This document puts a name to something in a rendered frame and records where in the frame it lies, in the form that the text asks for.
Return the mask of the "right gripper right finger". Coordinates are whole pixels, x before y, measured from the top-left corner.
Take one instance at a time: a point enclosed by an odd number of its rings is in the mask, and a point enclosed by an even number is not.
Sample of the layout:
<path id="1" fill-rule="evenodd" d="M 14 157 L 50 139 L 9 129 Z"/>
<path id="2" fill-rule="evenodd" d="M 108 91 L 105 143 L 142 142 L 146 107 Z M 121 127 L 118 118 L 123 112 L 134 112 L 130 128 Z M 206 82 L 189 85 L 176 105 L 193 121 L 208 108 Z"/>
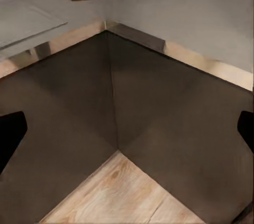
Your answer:
<path id="1" fill-rule="evenodd" d="M 237 129 L 254 153 L 254 113 L 243 110 L 238 120 Z"/>

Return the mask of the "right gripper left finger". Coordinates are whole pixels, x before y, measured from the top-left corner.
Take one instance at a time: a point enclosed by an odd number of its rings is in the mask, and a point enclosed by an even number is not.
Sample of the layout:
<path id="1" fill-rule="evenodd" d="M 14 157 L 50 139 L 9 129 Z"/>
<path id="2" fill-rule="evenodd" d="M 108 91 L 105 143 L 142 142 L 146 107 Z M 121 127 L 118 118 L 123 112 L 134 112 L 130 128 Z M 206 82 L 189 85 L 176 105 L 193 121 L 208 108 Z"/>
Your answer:
<path id="1" fill-rule="evenodd" d="M 6 167 L 26 131 L 28 131 L 23 111 L 0 117 L 0 174 Z"/>

